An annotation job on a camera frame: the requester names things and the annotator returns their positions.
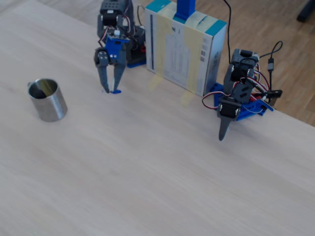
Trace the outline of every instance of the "blue bracket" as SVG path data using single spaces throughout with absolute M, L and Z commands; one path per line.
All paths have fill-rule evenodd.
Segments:
M 107 50 L 108 55 L 116 55 L 115 59 L 118 60 L 119 52 L 123 49 L 123 45 L 128 42 L 129 39 L 108 36 L 105 43 L 105 49 Z
M 175 17 L 186 21 L 195 12 L 196 0 L 177 0 Z
M 219 83 L 215 83 L 215 85 L 213 85 L 213 87 L 210 89 L 210 92 L 215 92 L 215 91 L 221 91 L 224 92 L 224 88 L 223 85 L 219 84 Z M 214 94 L 214 106 L 217 107 L 220 103 L 220 99 L 223 97 L 223 94 Z M 274 109 L 267 103 L 265 103 L 264 101 L 257 100 L 254 102 L 249 102 L 249 103 L 243 103 L 242 104 L 242 108 L 241 108 L 241 112 L 240 115 L 237 118 L 237 121 L 246 119 L 248 117 L 254 116 L 254 115 L 261 115 L 263 116 L 266 112 L 266 110 L 263 110 L 261 107 L 265 106 L 266 108 L 268 108 L 270 111 L 274 111 Z
M 127 64 L 127 67 L 128 68 L 135 68 L 135 67 L 137 67 L 137 66 L 141 66 L 141 65 L 144 65 L 144 64 L 146 64 L 147 63 L 147 60 L 143 60 L 143 61 L 141 61 L 141 62 L 139 62 L 139 63 L 136 63 L 136 64 L 132 64 L 132 65 L 130 65 L 129 63 Z

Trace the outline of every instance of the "wire connector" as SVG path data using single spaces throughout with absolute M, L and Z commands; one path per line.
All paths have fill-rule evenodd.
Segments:
M 269 71 L 269 72 L 274 71 L 274 67 L 275 67 L 275 65 L 274 65 L 274 59 L 273 59 L 273 58 L 269 58 L 269 59 L 268 59 L 268 71 Z

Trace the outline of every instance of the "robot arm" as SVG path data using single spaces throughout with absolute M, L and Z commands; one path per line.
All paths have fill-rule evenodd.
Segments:
M 124 19 L 128 26 L 123 26 Z M 133 5 L 131 0 L 104 0 L 97 19 L 99 43 L 105 47 L 97 48 L 94 62 L 100 82 L 107 93 L 118 93 L 119 82 L 126 67 L 126 46 L 135 34 Z M 110 90 L 107 78 L 107 66 L 114 65 L 114 87 Z

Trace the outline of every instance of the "wooden floor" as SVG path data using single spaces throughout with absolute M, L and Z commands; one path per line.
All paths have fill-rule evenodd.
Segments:
M 1 0 L 0 14 L 25 0 Z M 89 25 L 96 26 L 102 0 L 38 0 Z M 147 5 L 150 0 L 134 0 Z M 282 89 L 276 109 L 315 126 L 315 14 L 306 23 L 296 21 L 307 0 L 229 0 L 232 7 L 231 49 L 247 49 L 260 55 L 270 52 L 278 40 L 283 49 L 276 53 L 273 88 Z M 222 0 L 196 0 L 196 9 L 228 20 Z M 267 58 L 261 61 L 267 74 Z M 227 46 L 221 58 L 218 81 L 228 66 Z

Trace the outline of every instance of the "cable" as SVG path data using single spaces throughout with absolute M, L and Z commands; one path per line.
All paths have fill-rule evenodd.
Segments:
M 261 76 L 264 78 L 264 80 L 265 80 L 265 82 L 266 82 L 266 84 L 267 84 L 268 90 L 270 90 L 270 86 L 269 86 L 268 80 L 267 80 L 266 77 L 263 75 L 263 73 L 261 73 L 260 71 L 254 70 L 254 74 L 261 75 Z
M 255 63 L 257 63 L 256 60 L 253 59 L 253 58 L 243 58 L 243 59 L 240 60 L 239 64 L 241 65 L 244 60 L 252 60 L 252 61 L 254 61 Z M 258 81 L 256 81 L 254 78 L 251 78 L 252 80 L 249 80 L 248 77 L 247 77 L 247 75 L 244 74 L 244 72 L 241 70 L 241 68 L 240 68 L 240 71 L 241 71 L 241 73 L 242 73 L 243 76 L 244 76 L 244 77 L 241 78 L 241 79 L 246 79 L 246 80 L 248 80 L 249 83 L 250 83 L 251 85 L 253 85 L 256 89 L 258 89 L 261 93 L 266 92 L 266 89 L 263 87 L 263 85 L 262 85 L 261 83 L 259 83 Z
M 260 112 L 253 112 L 253 111 L 251 111 L 251 110 L 247 109 L 246 107 L 244 107 L 244 109 L 245 109 L 245 110 L 247 110 L 247 111 L 249 111 L 249 112 L 251 112 L 251 113 L 255 113 L 255 114 L 259 114 L 259 113 L 261 113 L 261 112 L 263 111 L 263 109 L 261 109 L 261 111 L 260 111 Z
M 268 59 L 268 71 L 269 71 L 270 90 L 272 89 L 272 71 L 274 70 L 274 59 L 272 58 L 272 56 L 273 56 L 274 53 L 280 51 L 280 49 L 282 48 L 283 44 L 284 44 L 284 43 L 283 43 L 281 40 L 278 41 L 278 42 L 275 44 L 274 48 L 272 49 L 272 51 L 271 51 L 270 53 L 264 54 L 264 55 L 262 55 L 262 56 L 260 57 L 260 58 L 262 58 L 262 57 L 265 57 L 265 56 L 270 55 L 270 58 Z
M 143 10 L 145 10 L 145 7 L 143 5 L 138 5 L 137 7 L 137 16 L 138 16 L 138 21 L 139 21 L 139 24 L 140 26 L 143 26 L 143 24 L 141 23 L 141 20 L 140 20 L 140 17 L 139 17 L 139 8 L 142 7 Z
M 108 27 L 106 27 L 104 34 L 102 36 L 102 38 L 99 39 L 98 43 L 101 47 L 103 47 L 103 45 L 101 44 L 101 41 L 103 41 L 103 39 L 106 37 L 106 33 L 107 33 Z
M 271 90 L 271 86 L 272 86 L 272 71 L 269 71 L 269 83 L 270 83 L 270 90 Z
M 218 107 L 209 107 L 209 106 L 206 105 L 206 104 L 204 103 L 204 101 L 203 101 L 205 98 L 209 97 L 210 95 L 212 95 L 212 94 L 218 94 L 218 93 L 223 94 L 223 95 L 225 95 L 225 96 L 227 96 L 227 97 L 231 96 L 231 94 L 225 94 L 224 92 L 221 92 L 221 91 L 210 92 L 210 93 L 208 93 L 207 95 L 205 95 L 205 96 L 202 98 L 202 100 L 201 100 L 201 101 L 202 101 L 202 104 L 203 104 L 205 107 L 209 108 L 209 109 L 216 109 L 216 108 L 218 108 Z
M 225 4 L 230 9 L 229 17 L 228 17 L 228 26 L 227 26 L 227 47 L 228 47 L 228 62 L 231 64 L 231 49 L 230 49 L 230 25 L 231 25 L 231 15 L 232 15 L 232 9 L 230 4 L 226 0 L 223 0 Z
M 278 45 L 279 43 L 281 43 L 280 47 L 279 47 L 277 50 L 275 50 L 276 47 L 277 47 L 277 45 Z M 283 44 L 284 44 L 284 43 L 283 43 L 281 40 L 278 41 L 278 42 L 275 44 L 274 48 L 272 49 L 272 51 L 271 51 L 270 53 L 264 54 L 264 55 L 260 56 L 260 58 L 263 58 L 263 57 L 268 56 L 268 55 L 271 55 L 270 58 L 272 58 L 273 53 L 276 53 L 276 52 L 280 51 L 280 49 L 282 48 Z

